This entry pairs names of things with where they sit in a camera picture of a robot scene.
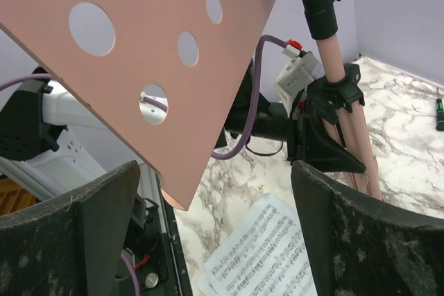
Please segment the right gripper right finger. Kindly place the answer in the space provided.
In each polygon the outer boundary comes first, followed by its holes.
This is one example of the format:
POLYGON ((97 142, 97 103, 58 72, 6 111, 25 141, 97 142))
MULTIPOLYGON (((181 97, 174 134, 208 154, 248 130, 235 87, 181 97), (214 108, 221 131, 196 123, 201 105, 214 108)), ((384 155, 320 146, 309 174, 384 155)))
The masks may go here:
POLYGON ((442 295, 443 219, 393 206, 304 162, 291 184, 319 295, 442 295))

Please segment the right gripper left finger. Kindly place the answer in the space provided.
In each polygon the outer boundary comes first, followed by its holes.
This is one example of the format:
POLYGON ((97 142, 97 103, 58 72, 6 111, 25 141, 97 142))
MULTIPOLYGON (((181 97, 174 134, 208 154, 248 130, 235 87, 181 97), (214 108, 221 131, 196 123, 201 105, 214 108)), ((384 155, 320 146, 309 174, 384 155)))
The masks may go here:
POLYGON ((135 161, 1 217, 2 295, 111 295, 139 185, 135 161))

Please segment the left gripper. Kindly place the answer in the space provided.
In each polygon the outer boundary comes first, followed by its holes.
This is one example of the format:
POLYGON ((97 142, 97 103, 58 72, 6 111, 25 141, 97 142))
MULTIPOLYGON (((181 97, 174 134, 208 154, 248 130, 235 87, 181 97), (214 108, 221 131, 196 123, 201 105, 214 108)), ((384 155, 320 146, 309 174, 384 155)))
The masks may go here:
POLYGON ((289 161, 305 162, 321 172, 363 174, 366 171, 364 164, 343 147, 345 138, 337 114, 340 109, 351 113, 355 101, 365 105, 363 92, 357 86, 358 76, 337 83, 324 77, 315 80, 307 88, 305 109, 296 120, 287 116, 283 104, 269 102, 260 94, 253 127, 246 133, 253 74, 254 64, 250 62, 215 147, 228 145, 226 133, 238 142, 226 153, 215 152, 215 159, 231 159, 243 149, 252 152, 248 147, 250 139, 259 137, 286 143, 289 161))

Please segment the sheet music page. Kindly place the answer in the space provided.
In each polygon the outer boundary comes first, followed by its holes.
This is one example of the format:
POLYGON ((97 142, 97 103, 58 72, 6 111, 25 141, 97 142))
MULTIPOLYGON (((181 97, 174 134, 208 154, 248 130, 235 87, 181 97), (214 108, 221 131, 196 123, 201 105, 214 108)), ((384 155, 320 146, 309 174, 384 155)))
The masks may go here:
POLYGON ((298 213, 267 193, 204 263, 204 295, 316 295, 298 213))

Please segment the pink music stand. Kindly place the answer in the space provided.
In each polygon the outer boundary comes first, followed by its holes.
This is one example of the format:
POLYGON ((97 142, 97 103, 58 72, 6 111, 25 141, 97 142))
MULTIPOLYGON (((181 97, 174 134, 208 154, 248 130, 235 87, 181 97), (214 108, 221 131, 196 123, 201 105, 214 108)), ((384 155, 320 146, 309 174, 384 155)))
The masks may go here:
POLYGON ((188 209, 275 0, 1 0, 1 29, 188 209))

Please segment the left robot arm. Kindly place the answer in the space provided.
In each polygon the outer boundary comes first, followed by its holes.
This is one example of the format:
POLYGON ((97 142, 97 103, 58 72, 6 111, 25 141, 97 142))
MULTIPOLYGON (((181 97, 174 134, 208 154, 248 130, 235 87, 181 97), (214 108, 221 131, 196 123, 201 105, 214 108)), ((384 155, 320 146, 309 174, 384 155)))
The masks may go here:
MULTIPOLYGON (((345 79, 337 85, 320 78, 308 86, 308 101, 294 110, 297 119, 287 116, 284 107, 259 97, 251 135, 285 142, 288 160, 304 161, 323 172, 364 173, 366 167, 349 153, 344 140, 336 143, 327 134, 322 121, 333 118, 334 107, 348 105, 348 99, 363 96, 357 84, 359 66, 347 63, 345 79)), ((61 135, 68 132, 65 124, 44 121, 43 100, 56 89, 38 67, 20 82, 19 87, 1 110, 1 156, 11 161, 30 162, 44 153, 61 151, 61 135)))

